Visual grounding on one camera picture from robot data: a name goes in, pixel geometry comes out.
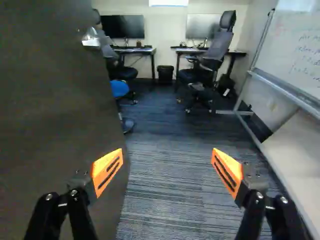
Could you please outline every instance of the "blue seat cushion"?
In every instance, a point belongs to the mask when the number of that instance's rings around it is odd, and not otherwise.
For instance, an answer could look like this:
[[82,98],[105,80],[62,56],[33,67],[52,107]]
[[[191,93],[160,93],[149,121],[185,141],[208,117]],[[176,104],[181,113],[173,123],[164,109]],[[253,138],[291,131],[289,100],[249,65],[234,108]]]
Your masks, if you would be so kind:
[[123,80],[131,80],[135,79],[138,75],[138,70],[134,67],[117,67],[109,72],[111,79],[123,79]]
[[115,98],[121,98],[126,94],[128,94],[130,91],[128,84],[126,84],[123,81],[112,80],[110,81],[110,83],[111,83],[112,94]]

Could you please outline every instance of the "black desk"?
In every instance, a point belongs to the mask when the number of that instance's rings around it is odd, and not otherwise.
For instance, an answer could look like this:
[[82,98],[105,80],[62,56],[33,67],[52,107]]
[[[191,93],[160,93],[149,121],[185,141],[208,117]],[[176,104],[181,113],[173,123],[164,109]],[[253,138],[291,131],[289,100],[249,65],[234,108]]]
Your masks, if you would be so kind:
[[[175,50],[175,53],[176,53],[176,68],[175,68],[175,71],[176,71],[175,77],[176,78],[178,77],[179,67],[180,67],[180,57],[182,55],[190,55],[190,54],[201,55],[207,51],[207,50],[199,50],[197,48],[173,48],[173,49]],[[230,49],[226,53],[226,55],[231,57],[229,67],[226,72],[227,76],[230,77],[230,74],[232,72],[232,68],[234,67],[236,58],[245,57],[247,55],[247,53],[244,51],[237,51],[237,50]]]
[[156,84],[156,73],[155,73],[155,53],[156,48],[113,48],[113,50],[119,54],[125,62],[125,55],[149,55],[151,57],[151,72],[152,72],[152,85]]

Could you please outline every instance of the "desk surface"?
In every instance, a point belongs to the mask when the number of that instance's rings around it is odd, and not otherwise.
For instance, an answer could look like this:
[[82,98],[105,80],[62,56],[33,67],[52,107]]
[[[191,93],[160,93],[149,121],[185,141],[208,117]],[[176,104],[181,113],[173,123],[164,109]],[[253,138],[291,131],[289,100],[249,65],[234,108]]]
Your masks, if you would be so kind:
[[154,54],[156,48],[113,48],[113,51],[120,54]]
[[[186,54],[190,54],[190,53],[205,53],[207,50],[202,50],[202,49],[197,49],[197,48],[173,48],[173,50],[175,50],[176,53],[186,53]],[[240,56],[245,56],[247,53],[244,51],[240,51],[240,50],[236,50],[236,49],[229,49],[229,51],[227,52],[227,54],[236,54],[236,55],[240,55]]]

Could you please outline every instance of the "black monitor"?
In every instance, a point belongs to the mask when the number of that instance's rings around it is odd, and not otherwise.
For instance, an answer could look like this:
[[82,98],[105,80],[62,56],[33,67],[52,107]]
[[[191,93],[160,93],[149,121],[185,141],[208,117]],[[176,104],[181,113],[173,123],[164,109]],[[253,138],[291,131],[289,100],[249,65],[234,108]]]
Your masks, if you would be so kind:
[[186,21],[186,39],[213,39],[220,30],[222,14],[188,14]]
[[102,29],[112,39],[144,39],[145,20],[143,15],[101,16]]

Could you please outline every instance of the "gray cabinet door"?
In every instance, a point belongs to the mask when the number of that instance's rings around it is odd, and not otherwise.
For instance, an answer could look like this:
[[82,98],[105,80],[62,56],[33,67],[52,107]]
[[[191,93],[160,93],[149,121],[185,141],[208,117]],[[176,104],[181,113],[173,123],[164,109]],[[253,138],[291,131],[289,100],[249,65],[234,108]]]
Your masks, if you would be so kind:
[[[130,163],[104,60],[81,43],[91,1],[5,0],[0,15],[0,239],[22,239],[41,195],[122,148],[124,165],[89,207],[99,238],[114,239]],[[60,239],[72,239],[68,219]]]

